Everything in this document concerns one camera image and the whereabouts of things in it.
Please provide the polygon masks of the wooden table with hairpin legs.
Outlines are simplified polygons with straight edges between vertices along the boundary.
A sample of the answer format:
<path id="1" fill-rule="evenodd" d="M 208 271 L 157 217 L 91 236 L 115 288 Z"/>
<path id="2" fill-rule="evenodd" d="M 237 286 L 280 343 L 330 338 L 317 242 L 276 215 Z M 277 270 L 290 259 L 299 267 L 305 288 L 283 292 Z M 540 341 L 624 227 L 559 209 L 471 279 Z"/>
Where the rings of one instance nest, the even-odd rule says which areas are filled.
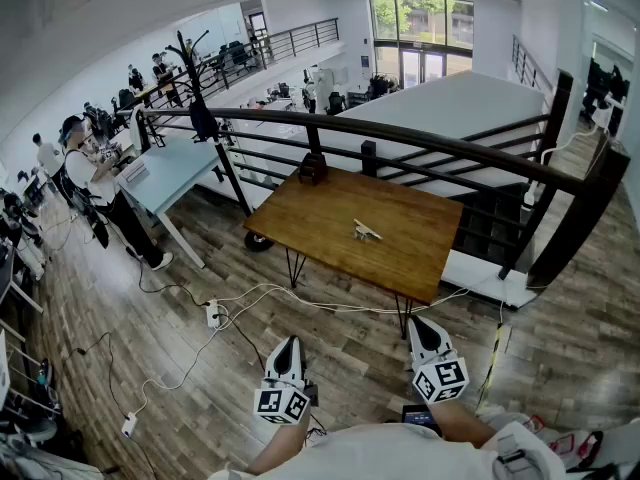
<path id="1" fill-rule="evenodd" d="M 434 300 L 463 206 L 427 192 L 337 168 L 316 186 L 285 180 L 244 223 L 263 238 L 405 298 L 406 324 Z M 382 240 L 354 237 L 357 219 Z"/>

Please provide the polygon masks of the light blue desk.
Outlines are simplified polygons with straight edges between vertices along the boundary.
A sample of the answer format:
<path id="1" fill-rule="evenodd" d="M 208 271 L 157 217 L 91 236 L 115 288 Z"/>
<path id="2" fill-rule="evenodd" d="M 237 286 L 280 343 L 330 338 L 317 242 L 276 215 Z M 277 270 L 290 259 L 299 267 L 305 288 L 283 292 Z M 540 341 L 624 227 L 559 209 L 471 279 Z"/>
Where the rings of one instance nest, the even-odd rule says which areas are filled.
<path id="1" fill-rule="evenodd" d="M 184 138 L 166 139 L 163 147 L 151 147 L 138 158 L 143 159 L 147 171 L 131 183 L 118 174 L 119 186 L 159 219 L 198 268 L 204 268 L 204 261 L 171 222 L 167 211 L 216 166 L 219 157 L 215 145 Z"/>

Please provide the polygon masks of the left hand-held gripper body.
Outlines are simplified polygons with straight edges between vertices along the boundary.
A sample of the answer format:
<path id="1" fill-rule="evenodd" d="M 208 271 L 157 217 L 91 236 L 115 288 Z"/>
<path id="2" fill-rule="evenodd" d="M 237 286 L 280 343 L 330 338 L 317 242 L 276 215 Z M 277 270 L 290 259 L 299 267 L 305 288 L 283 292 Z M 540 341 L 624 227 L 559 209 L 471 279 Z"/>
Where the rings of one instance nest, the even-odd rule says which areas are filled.
<path id="1" fill-rule="evenodd" d="M 308 380 L 264 378 L 254 393 L 253 413 L 271 424 L 299 424 L 318 406 L 318 386 Z"/>

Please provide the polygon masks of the glass entrance window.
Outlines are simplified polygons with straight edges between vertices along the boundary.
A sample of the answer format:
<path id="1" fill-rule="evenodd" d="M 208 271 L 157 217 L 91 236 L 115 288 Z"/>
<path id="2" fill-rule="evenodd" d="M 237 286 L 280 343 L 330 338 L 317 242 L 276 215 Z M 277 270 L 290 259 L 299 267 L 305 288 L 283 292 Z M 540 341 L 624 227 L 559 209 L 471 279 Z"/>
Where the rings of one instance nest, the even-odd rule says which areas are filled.
<path id="1" fill-rule="evenodd" d="M 401 88 L 473 66 L 474 4 L 460 0 L 369 0 L 376 72 Z"/>

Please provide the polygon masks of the dark curved stair railing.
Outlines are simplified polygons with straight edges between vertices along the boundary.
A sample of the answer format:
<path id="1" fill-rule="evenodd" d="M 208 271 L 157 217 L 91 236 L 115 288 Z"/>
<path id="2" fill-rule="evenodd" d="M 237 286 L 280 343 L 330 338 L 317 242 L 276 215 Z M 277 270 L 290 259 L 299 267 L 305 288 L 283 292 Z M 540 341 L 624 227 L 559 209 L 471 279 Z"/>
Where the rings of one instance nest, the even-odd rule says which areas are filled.
<path id="1" fill-rule="evenodd" d="M 348 172 L 387 181 L 378 176 L 381 167 L 389 167 L 401 174 L 413 174 L 419 183 L 442 181 L 469 189 L 476 195 L 490 196 L 498 201 L 509 200 L 522 204 L 523 198 L 503 188 L 470 179 L 472 172 L 497 169 L 537 181 L 543 187 L 536 199 L 528 221 L 519 224 L 518 238 L 504 242 L 504 258 L 497 265 L 497 278 L 505 279 L 515 268 L 546 215 L 557 193 L 572 196 L 567 210 L 551 241 L 532 265 L 529 277 L 537 289 L 551 283 L 586 241 L 617 190 L 629 164 L 629 156 L 609 138 L 601 137 L 600 148 L 594 155 L 588 172 L 575 178 L 546 166 L 538 151 L 513 155 L 504 145 L 487 146 L 485 134 L 477 133 L 467 139 L 450 139 L 424 131 L 390 124 L 374 123 L 346 117 L 300 114 L 286 111 L 208 108 L 220 129 L 220 142 L 237 176 L 241 191 L 244 184 L 254 184 L 254 177 L 240 175 L 240 165 L 231 158 L 232 149 L 223 144 L 234 131 L 220 126 L 221 120 L 264 121 L 301 126 L 307 136 L 303 140 L 289 139 L 286 146 L 323 154 L 328 170 L 337 168 Z M 265 170 L 261 187 L 269 196 L 291 175 L 297 175 L 302 159 L 276 156 L 275 162 L 287 165 L 291 173 L 284 175 Z M 458 197 L 444 197 L 462 204 L 461 218 L 470 208 Z M 455 238 L 467 233 L 459 226 Z"/>

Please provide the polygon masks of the black mezzanine railing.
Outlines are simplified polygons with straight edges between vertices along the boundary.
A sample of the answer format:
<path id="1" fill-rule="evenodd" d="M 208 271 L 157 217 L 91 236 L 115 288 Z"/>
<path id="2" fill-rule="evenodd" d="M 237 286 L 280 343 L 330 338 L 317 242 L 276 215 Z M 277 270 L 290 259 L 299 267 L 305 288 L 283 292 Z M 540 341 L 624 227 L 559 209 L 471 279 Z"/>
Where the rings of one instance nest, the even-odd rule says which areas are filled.
<path id="1" fill-rule="evenodd" d="M 292 60 L 339 39 L 338 20 L 332 18 L 271 36 L 252 38 L 246 44 L 237 41 L 226 44 L 218 52 L 195 64 L 203 85 L 202 96 L 208 98 L 216 95 L 256 72 L 265 71 L 279 62 Z M 185 67 L 177 67 L 171 81 L 176 85 L 182 105 L 193 99 Z M 170 106 L 157 85 L 135 95 L 132 103 L 142 103 L 147 108 Z"/>

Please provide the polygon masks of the person's right forearm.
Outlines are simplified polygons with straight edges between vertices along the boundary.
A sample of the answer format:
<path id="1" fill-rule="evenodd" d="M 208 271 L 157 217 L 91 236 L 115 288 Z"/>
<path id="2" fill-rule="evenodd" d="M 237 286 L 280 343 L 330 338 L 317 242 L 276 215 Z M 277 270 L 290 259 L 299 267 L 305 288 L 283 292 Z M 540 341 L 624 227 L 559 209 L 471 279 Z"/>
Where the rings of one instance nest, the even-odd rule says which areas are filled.
<path id="1" fill-rule="evenodd" d="M 431 404 L 429 410 L 448 441 L 470 443 L 479 449 L 496 434 L 456 399 Z"/>

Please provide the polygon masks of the white table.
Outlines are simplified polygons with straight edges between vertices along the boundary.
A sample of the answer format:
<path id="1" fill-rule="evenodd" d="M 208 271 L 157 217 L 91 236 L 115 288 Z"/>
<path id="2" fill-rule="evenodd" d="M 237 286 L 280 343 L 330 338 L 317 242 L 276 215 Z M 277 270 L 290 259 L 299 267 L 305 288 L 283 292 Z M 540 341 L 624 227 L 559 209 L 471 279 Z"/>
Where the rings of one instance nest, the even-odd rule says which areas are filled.
<path id="1" fill-rule="evenodd" d="M 585 470 L 567 470 L 567 480 L 640 480 L 640 417 L 604 430 L 600 452 Z"/>

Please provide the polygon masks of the black hanging bag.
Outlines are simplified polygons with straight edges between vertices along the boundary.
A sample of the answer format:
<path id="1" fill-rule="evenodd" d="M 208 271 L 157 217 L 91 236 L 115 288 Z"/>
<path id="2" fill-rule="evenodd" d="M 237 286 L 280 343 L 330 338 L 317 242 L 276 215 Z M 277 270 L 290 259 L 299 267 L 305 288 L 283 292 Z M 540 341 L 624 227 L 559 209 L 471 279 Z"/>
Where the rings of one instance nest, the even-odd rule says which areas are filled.
<path id="1" fill-rule="evenodd" d="M 218 123 L 202 99 L 195 99 L 190 104 L 189 116 L 199 141 L 204 142 L 218 136 Z"/>

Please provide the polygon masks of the stack of white papers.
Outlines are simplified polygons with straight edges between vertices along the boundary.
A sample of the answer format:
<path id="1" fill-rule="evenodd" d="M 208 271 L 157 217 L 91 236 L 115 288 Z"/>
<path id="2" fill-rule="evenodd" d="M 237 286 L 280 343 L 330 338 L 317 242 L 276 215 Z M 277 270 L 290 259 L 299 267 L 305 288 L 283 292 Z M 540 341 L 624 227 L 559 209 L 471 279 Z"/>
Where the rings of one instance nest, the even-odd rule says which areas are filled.
<path id="1" fill-rule="evenodd" d="M 135 178 L 147 171 L 146 165 L 142 158 L 138 158 L 128 164 L 122 171 L 121 175 L 127 183 L 131 183 Z"/>

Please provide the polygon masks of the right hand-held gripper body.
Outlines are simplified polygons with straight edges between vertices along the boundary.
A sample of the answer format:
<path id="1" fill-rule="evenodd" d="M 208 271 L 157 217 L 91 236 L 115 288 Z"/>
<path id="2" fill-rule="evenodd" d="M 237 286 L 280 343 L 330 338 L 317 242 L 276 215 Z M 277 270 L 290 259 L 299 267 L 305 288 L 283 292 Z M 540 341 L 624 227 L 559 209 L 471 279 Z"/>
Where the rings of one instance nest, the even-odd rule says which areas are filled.
<path id="1" fill-rule="evenodd" d="M 438 404 L 458 398 L 470 379 L 465 360 L 449 350 L 426 362 L 413 365 L 413 387 L 426 404 Z"/>

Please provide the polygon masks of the black side railing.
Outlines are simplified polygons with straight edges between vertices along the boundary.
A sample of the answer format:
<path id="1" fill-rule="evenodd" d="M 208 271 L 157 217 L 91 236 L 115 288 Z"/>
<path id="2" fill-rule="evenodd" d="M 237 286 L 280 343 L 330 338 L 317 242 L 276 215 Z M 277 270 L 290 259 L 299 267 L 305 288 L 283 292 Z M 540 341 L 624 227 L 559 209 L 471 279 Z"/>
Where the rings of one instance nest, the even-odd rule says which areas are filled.
<path id="1" fill-rule="evenodd" d="M 538 66 L 520 39 L 512 36 L 511 60 L 516 79 L 523 85 L 537 89 L 547 95 L 552 92 L 553 84 Z"/>

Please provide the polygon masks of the wrapped water bottle pack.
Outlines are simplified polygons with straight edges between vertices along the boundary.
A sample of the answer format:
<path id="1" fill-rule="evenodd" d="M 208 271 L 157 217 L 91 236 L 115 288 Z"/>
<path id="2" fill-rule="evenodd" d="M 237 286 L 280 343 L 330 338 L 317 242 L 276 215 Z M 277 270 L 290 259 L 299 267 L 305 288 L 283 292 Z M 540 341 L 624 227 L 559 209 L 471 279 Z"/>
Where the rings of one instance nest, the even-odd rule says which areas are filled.
<path id="1" fill-rule="evenodd" d="M 589 469 L 604 439 L 604 432 L 600 430 L 560 432 L 551 429 L 538 416 L 531 416 L 523 425 L 560 457 L 567 470 Z"/>

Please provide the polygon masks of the black coat rack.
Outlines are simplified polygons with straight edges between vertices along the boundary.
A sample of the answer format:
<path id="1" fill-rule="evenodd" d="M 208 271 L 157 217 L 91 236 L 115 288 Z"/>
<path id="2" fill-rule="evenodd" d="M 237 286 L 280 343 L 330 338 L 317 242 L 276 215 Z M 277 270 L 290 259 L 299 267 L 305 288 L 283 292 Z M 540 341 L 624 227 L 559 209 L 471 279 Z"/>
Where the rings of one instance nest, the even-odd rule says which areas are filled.
<path id="1" fill-rule="evenodd" d="M 186 71 L 187 74 L 189 76 L 189 80 L 190 82 L 188 83 L 188 87 L 191 89 L 192 94 L 193 94 L 193 101 L 195 99 L 202 99 L 204 101 L 204 98 L 202 96 L 202 92 L 201 90 L 203 89 L 203 85 L 200 83 L 200 76 L 198 75 L 198 71 L 196 70 L 196 67 L 193 63 L 193 56 L 191 53 L 188 53 L 186 50 L 186 44 L 185 41 L 183 39 L 183 36 L 181 34 L 180 31 L 178 31 L 176 33 L 177 36 L 177 40 L 179 42 L 179 47 L 176 48 L 174 46 L 167 46 L 167 49 L 170 50 L 173 53 L 176 53 L 177 55 L 180 56 L 182 62 L 184 63 L 185 67 L 186 67 Z M 226 174 L 228 174 L 228 178 L 230 180 L 230 183 L 232 185 L 232 188 L 234 190 L 234 192 L 236 193 L 236 196 L 238 198 L 238 202 L 240 203 L 240 206 L 242 207 L 243 211 L 245 212 L 245 214 L 247 216 L 251 215 L 251 209 L 249 207 L 249 204 L 246 200 L 246 197 L 243 195 L 241 188 L 240 188 L 240 184 L 239 181 L 237 179 L 237 176 L 235 174 L 232 174 L 232 165 L 231 162 L 228 158 L 227 153 L 224 150 L 224 147 L 222 145 L 222 143 L 220 142 L 220 129 L 218 130 L 218 136 L 216 138 L 212 138 L 214 140 L 214 144 L 216 146 L 216 150 L 218 151 L 219 155 L 220 155 L 220 159 L 221 162 L 223 164 L 224 167 L 224 171 Z"/>

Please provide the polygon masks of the small dark wooden organiser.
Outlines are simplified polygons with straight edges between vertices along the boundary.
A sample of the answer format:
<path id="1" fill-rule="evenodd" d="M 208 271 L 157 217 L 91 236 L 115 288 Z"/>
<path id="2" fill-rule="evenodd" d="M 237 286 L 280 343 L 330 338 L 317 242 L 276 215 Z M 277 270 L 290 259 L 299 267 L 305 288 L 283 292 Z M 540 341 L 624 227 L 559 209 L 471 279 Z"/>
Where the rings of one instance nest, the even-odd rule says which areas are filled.
<path id="1" fill-rule="evenodd" d="M 298 170 L 301 184 L 316 186 L 327 176 L 328 167 L 323 154 L 309 152 L 303 158 Z"/>

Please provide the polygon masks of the black display device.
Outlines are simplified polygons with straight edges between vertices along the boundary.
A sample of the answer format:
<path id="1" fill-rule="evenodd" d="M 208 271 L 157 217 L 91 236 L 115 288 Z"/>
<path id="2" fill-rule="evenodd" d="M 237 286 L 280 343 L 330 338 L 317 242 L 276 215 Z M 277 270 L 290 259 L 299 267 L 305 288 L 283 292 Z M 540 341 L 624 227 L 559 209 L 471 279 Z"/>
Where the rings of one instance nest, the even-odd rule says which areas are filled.
<path id="1" fill-rule="evenodd" d="M 402 408 L 402 422 L 405 424 L 421 426 L 435 432 L 439 437 L 442 431 L 436 423 L 433 414 L 425 404 L 404 405 Z"/>

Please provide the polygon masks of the person's left forearm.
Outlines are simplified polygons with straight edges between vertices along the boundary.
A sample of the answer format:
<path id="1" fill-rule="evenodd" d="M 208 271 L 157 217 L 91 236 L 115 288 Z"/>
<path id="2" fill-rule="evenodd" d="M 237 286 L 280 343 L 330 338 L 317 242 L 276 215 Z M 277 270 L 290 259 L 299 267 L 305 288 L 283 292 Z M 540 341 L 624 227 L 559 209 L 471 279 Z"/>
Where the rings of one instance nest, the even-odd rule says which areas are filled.
<path id="1" fill-rule="evenodd" d="M 280 426 L 270 442 L 248 466 L 247 472 L 259 476 L 295 457 L 305 444 L 308 429 L 308 414 L 297 425 Z"/>

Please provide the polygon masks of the person's white shirt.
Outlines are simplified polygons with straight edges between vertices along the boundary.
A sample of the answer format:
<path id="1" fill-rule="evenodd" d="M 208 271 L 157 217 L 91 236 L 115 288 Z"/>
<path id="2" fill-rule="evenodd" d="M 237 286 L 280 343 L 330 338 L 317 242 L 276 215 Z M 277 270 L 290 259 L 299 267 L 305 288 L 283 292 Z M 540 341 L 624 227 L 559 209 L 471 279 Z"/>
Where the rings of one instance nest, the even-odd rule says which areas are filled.
<path id="1" fill-rule="evenodd" d="M 207 480 L 566 480 L 566 470 L 516 422 L 479 449 L 424 427 L 385 423 L 331 433 L 259 476 L 226 468 Z"/>

